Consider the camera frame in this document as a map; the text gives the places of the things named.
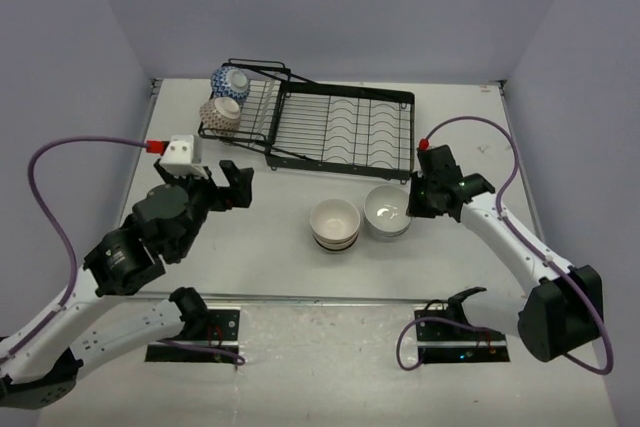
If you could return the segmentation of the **beige bowl front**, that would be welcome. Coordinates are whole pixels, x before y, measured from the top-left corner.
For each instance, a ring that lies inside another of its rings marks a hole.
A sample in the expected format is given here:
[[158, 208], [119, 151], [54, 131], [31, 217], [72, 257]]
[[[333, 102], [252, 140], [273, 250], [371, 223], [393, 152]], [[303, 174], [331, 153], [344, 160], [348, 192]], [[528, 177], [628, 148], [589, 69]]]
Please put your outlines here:
[[354, 235], [346, 239], [327, 240], [319, 236], [317, 233], [313, 234], [313, 238], [318, 245], [327, 246], [329, 248], [342, 248], [342, 247], [352, 245], [353, 243], [356, 242], [356, 240], [358, 239], [358, 236], [359, 234], [355, 233]]

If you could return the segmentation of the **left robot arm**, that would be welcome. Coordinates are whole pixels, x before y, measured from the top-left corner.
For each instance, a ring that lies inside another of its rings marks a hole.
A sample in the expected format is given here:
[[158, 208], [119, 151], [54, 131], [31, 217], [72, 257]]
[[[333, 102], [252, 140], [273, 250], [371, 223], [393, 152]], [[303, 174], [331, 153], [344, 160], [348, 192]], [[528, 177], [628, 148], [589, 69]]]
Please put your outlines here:
[[180, 263], [211, 212], [247, 208], [251, 168], [229, 160], [219, 166], [228, 183], [217, 186], [210, 170], [177, 178], [160, 164], [162, 184], [135, 203], [123, 224], [85, 257], [69, 295], [45, 314], [34, 336], [18, 332], [1, 341], [1, 405], [40, 410], [67, 395], [77, 381], [132, 350], [176, 336], [201, 337], [209, 310], [192, 287], [180, 287], [148, 311], [109, 328], [95, 323], [142, 287]]

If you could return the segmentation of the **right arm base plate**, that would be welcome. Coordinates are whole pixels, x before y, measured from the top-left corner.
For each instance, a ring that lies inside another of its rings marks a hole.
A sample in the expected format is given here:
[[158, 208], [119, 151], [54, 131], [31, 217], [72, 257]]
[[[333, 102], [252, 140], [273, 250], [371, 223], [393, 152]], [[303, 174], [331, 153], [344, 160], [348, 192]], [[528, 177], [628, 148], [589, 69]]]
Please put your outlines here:
[[415, 326], [418, 358], [423, 364], [508, 363], [506, 336], [498, 331], [475, 332], [442, 322]]

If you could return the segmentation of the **beige bowl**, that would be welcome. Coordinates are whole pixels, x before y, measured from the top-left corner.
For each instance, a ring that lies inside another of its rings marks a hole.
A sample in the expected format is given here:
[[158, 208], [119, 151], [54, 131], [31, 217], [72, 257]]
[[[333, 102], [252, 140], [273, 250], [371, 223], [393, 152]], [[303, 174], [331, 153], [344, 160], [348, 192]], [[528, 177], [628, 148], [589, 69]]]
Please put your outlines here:
[[359, 234], [355, 233], [354, 235], [346, 239], [327, 240], [319, 236], [317, 233], [313, 234], [313, 238], [318, 245], [327, 246], [329, 248], [342, 248], [342, 247], [352, 245], [353, 243], [356, 242], [356, 240], [358, 239], [358, 236]]
[[342, 199], [327, 199], [312, 209], [309, 223], [316, 237], [336, 243], [346, 241], [359, 232], [361, 217], [352, 203]]

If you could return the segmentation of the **black bowl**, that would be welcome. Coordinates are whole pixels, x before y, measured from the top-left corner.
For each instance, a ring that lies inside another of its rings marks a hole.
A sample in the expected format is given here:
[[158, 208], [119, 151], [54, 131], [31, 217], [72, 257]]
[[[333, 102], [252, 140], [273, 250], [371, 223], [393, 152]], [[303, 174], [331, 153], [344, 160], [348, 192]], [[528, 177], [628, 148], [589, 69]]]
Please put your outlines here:
[[337, 254], [337, 253], [348, 251], [349, 249], [351, 249], [353, 247], [353, 245], [349, 245], [349, 246], [342, 247], [342, 248], [329, 248], [329, 247], [323, 246], [323, 245], [319, 245], [319, 247], [323, 251], [326, 251], [326, 252], [329, 252], [329, 253], [332, 253], [332, 254]]

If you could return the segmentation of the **brown floral patterned bowl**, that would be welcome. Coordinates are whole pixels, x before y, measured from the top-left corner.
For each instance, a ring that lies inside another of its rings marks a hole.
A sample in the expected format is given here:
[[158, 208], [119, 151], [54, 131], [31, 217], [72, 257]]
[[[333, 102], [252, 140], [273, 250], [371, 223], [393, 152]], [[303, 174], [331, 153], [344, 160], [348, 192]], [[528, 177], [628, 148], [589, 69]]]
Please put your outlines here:
[[223, 137], [233, 137], [241, 122], [241, 108], [229, 97], [215, 97], [205, 102], [199, 109], [199, 116], [205, 128]]

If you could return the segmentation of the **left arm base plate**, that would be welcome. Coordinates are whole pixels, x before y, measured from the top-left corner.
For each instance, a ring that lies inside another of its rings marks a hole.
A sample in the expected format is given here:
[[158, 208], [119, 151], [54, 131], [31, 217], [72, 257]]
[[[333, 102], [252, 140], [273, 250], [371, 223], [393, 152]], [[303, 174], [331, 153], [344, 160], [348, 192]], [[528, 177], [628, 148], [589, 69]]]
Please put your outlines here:
[[147, 363], [242, 364], [239, 349], [240, 307], [209, 307], [209, 319], [191, 333], [170, 339], [172, 345], [151, 343]]

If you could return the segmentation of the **light blue bowl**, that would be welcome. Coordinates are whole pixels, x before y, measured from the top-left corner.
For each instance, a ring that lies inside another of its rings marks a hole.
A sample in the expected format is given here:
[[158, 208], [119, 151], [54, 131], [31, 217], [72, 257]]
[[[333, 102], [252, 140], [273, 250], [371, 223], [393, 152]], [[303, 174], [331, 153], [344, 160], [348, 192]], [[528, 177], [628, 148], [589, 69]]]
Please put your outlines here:
[[378, 235], [371, 234], [371, 239], [373, 239], [375, 242], [381, 242], [381, 243], [398, 242], [402, 238], [403, 238], [402, 234], [398, 236], [378, 236]]
[[401, 234], [404, 234], [405, 232], [407, 232], [410, 228], [410, 226], [406, 226], [398, 231], [383, 231], [377, 227], [375, 227], [374, 225], [371, 225], [369, 223], [366, 224], [366, 227], [369, 231], [370, 234], [374, 234], [374, 235], [378, 235], [378, 236], [398, 236]]
[[364, 202], [365, 220], [383, 231], [398, 231], [411, 223], [407, 214], [409, 194], [403, 189], [382, 185], [374, 188]]

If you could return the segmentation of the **light blue bowl front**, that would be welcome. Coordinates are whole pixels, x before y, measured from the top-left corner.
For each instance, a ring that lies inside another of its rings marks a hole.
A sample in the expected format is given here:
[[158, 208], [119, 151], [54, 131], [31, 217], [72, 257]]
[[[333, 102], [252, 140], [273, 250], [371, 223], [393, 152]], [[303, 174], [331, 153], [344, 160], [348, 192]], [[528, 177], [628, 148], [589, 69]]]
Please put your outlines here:
[[402, 234], [398, 236], [378, 236], [378, 235], [371, 234], [371, 239], [373, 239], [375, 242], [381, 242], [381, 243], [398, 242], [402, 238], [403, 238]]

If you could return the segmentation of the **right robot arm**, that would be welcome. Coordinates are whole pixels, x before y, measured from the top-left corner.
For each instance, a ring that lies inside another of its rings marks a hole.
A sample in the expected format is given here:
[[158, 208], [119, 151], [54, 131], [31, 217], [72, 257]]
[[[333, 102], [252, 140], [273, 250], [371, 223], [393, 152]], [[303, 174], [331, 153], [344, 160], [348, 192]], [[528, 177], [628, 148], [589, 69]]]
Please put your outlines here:
[[604, 324], [602, 279], [549, 249], [502, 203], [502, 191], [480, 174], [464, 175], [447, 145], [419, 143], [421, 167], [411, 174], [407, 214], [448, 216], [479, 237], [508, 268], [526, 295], [517, 334], [536, 359], [549, 362], [600, 338], [612, 369], [612, 345]]

